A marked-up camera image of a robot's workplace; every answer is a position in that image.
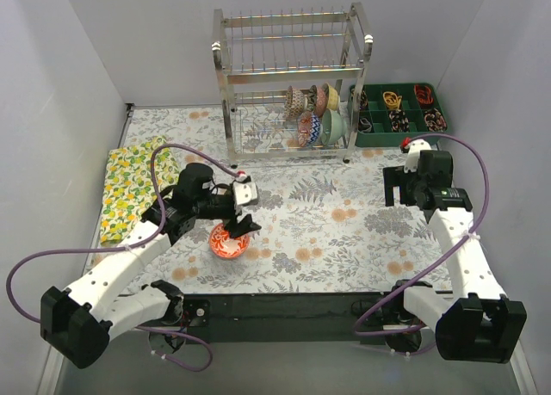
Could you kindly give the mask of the orange floral patterned bowl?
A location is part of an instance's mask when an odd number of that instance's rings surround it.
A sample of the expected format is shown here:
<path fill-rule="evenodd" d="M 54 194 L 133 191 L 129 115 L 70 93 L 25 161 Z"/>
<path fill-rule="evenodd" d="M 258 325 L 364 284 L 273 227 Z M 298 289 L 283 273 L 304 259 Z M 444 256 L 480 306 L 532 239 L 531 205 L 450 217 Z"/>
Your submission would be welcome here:
<path fill-rule="evenodd" d="M 245 234 L 239 238 L 231 238 L 222 223 L 211 230 L 208 244 L 211 251 L 219 258 L 231 260 L 241 256 L 249 247 L 251 236 Z"/>

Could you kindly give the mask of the mint green bowl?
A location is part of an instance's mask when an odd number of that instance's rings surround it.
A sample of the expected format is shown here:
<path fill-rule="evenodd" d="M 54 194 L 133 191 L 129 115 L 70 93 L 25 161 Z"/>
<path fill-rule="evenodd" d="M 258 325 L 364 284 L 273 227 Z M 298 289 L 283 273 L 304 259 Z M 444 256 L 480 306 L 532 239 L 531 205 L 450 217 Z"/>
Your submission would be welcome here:
<path fill-rule="evenodd" d="M 327 109 L 322 116 L 321 125 L 320 141 L 324 147 L 335 145 L 348 132 L 346 121 L 336 110 Z"/>

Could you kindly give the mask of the yellow and teal patterned bowl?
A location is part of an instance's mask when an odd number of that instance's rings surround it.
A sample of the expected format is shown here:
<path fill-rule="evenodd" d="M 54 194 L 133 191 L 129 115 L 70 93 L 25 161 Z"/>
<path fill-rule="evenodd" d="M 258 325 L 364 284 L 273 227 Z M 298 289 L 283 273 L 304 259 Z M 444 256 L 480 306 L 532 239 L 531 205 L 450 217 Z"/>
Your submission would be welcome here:
<path fill-rule="evenodd" d="M 324 83 L 322 85 L 322 90 L 326 96 L 326 108 L 337 111 L 339 108 L 339 94 L 337 90 L 329 83 Z"/>

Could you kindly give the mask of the orange geometric patterned bowl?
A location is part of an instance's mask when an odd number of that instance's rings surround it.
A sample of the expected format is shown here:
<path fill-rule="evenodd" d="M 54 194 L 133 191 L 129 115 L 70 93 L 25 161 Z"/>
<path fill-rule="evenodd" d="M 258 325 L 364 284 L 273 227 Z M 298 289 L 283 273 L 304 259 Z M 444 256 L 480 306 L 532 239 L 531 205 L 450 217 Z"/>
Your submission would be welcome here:
<path fill-rule="evenodd" d="M 305 111 L 298 119 L 298 144 L 300 148 L 314 146 L 319 142 L 322 125 L 312 111 Z"/>

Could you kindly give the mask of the black leaf patterned bowl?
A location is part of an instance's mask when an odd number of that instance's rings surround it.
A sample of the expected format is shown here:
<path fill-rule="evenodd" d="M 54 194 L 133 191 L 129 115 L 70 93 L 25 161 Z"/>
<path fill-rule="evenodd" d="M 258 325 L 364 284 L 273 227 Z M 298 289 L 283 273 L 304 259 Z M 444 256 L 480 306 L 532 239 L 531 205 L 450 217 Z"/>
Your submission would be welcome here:
<path fill-rule="evenodd" d="M 327 95 L 322 88 L 312 85 L 306 94 L 306 110 L 321 117 L 327 108 Z"/>

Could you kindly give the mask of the small purple patterned bowl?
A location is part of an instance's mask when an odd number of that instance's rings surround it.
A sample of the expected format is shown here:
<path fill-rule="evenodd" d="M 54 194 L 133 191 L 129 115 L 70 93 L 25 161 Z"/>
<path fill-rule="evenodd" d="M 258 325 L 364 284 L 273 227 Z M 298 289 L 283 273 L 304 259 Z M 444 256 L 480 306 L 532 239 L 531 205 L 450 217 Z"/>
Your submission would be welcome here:
<path fill-rule="evenodd" d="M 284 102 L 284 119 L 296 120 L 306 110 L 306 95 L 296 87 L 289 86 Z"/>

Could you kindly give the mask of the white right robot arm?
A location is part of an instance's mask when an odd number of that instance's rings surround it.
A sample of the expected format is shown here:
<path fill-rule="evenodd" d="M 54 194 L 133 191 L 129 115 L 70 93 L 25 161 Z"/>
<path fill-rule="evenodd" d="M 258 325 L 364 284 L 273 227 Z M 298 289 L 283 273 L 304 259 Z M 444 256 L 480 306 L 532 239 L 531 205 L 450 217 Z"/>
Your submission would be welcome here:
<path fill-rule="evenodd" d="M 474 228 L 467 192 L 452 185 L 453 159 L 422 140 L 407 148 L 404 165 L 383 170 L 385 200 L 424 212 L 441 250 L 451 255 L 449 271 L 454 302 L 449 303 L 421 281 L 415 281 L 389 305 L 400 324 L 418 318 L 435 334 L 440 356 L 448 361 L 506 363 L 527 319 L 524 305 L 511 300 L 498 284 Z"/>

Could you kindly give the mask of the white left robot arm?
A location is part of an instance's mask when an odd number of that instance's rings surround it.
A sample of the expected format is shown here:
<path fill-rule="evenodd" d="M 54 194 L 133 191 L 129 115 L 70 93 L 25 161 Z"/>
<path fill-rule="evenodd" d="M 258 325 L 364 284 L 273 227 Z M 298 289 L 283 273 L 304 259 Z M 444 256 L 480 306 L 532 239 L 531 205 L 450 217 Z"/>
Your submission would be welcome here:
<path fill-rule="evenodd" d="M 184 294 L 167 281 L 154 281 L 123 296 L 127 285 L 168 251 L 199 219 L 222 222 L 230 238 L 259 230 L 243 207 L 259 201 L 256 184 L 234 174 L 224 193 L 216 193 L 214 171 L 192 163 L 175 185 L 142 214 L 121 250 L 105 257 L 88 274 L 60 290 L 50 287 L 40 300 L 40 335 L 76 367 L 93 364 L 116 337 L 150 321 L 172 326 L 183 319 Z"/>

